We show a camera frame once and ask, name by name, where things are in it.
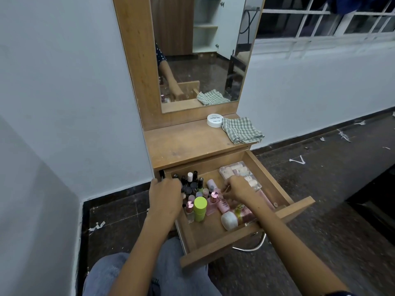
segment white cabinet door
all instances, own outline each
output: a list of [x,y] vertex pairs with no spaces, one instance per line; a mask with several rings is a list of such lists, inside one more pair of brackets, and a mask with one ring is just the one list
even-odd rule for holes
[[245,0],[221,0],[221,2],[224,6],[219,8],[221,13],[215,44],[218,45],[217,53],[230,59],[236,49]]

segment checkered cloth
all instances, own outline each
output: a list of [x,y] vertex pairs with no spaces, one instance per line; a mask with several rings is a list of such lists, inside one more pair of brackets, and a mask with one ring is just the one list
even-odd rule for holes
[[224,118],[221,127],[234,144],[261,142],[264,138],[264,135],[255,129],[248,117]]
[[204,93],[199,93],[196,97],[204,106],[209,106],[209,105],[218,105],[218,104],[224,104],[224,103],[229,103],[230,101],[228,99],[225,99],[222,94],[215,89]]

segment wooden drawer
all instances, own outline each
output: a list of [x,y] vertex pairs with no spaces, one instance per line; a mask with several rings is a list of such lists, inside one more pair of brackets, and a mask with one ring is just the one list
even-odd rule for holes
[[[205,188],[207,188],[206,182],[209,179],[214,179],[218,187],[222,187],[224,179],[218,169],[239,161],[244,161],[254,174],[262,185],[262,190],[268,199],[272,203],[277,203],[279,209],[276,211],[276,215],[284,222],[294,219],[305,208],[314,203],[312,197],[307,197],[295,203],[248,149],[235,150],[226,154],[185,163],[165,169],[164,172],[165,177],[170,178],[173,173],[182,176],[197,170],[199,176],[205,179]],[[222,226],[219,210],[210,216],[206,216],[203,222],[190,224],[184,210],[182,210],[176,220],[176,227],[185,253],[185,256],[180,259],[183,269],[194,269],[208,264],[230,251],[236,242],[242,239],[245,240],[246,237],[252,236],[256,232],[263,231],[257,222],[253,222],[242,224],[228,232]]]

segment drawer handle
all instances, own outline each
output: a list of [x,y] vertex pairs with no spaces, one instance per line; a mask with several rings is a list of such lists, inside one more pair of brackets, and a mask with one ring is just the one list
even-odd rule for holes
[[237,248],[237,247],[232,247],[232,248],[236,249],[236,250],[239,250],[239,251],[244,251],[244,252],[253,252],[253,251],[258,250],[258,249],[261,248],[261,246],[264,244],[265,239],[266,239],[266,234],[262,233],[262,238],[261,238],[261,240],[259,241],[259,243],[258,243],[258,245],[256,247],[251,248],[251,249],[244,249],[244,248]]

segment plastic case of bottles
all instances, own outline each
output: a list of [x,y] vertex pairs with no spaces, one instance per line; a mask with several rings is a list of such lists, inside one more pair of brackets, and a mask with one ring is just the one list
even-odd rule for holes
[[220,174],[224,179],[230,178],[231,176],[244,176],[247,182],[250,184],[255,191],[262,188],[262,185],[257,181],[252,172],[244,164],[243,161],[233,163],[219,169]]

